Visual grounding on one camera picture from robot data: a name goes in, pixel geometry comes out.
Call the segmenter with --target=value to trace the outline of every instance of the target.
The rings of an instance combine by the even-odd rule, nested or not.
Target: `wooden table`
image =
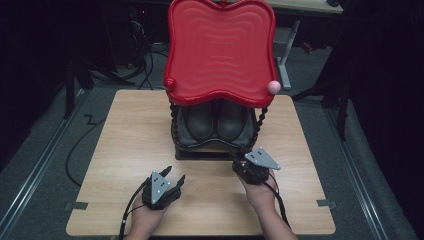
[[[172,165],[172,186],[186,175],[155,236],[261,235],[231,161],[176,160],[168,98],[163,91],[117,92],[67,225],[73,236],[118,235],[125,207],[152,170]],[[255,149],[263,147],[275,171],[287,217],[296,234],[332,234],[334,222],[289,96],[275,97]]]

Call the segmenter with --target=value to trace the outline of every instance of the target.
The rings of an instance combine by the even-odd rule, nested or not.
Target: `dark background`
[[[149,7],[144,16],[153,24],[148,34],[167,41],[167,5],[138,6]],[[344,17],[356,20],[328,25],[328,19],[306,17],[295,45],[334,47],[316,85],[339,84],[318,94],[337,98],[347,87],[382,172],[424,238],[424,3],[361,0],[343,1],[342,6]],[[1,2],[1,169],[64,84],[72,56],[112,72],[118,64],[134,63],[131,26],[117,27],[128,21],[127,9],[116,2]]]

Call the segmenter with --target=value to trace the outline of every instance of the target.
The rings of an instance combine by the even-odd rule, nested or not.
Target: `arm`
[[[258,215],[259,224],[267,240],[292,240],[297,239],[293,231],[287,226],[275,209],[275,195],[265,185],[250,185],[240,178],[246,190],[246,196]],[[267,183],[276,188],[275,181],[269,177]]]
[[[142,206],[142,191],[137,195],[133,203],[133,209]],[[125,240],[147,240],[159,227],[160,221],[168,207],[163,210],[151,210],[148,207],[135,209],[131,213],[131,230]]]

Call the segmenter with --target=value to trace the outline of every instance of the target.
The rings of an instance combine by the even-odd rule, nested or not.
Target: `wavy red tray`
[[[170,101],[186,106],[226,98],[254,108],[271,103],[280,86],[272,53],[275,17],[266,2],[174,0],[168,18],[164,85]]]

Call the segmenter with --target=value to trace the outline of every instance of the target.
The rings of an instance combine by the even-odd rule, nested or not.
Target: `table leg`
[[[280,70],[280,77],[281,81],[283,82],[283,89],[284,90],[290,90],[291,84],[290,79],[287,74],[286,69],[286,61],[287,57],[289,56],[290,49],[293,45],[294,38],[296,37],[297,29],[299,28],[300,20],[297,20],[294,22],[293,27],[291,28],[291,31],[289,33],[289,36],[287,38],[286,47],[283,51],[283,56],[277,57],[277,63],[278,63],[278,69]]]

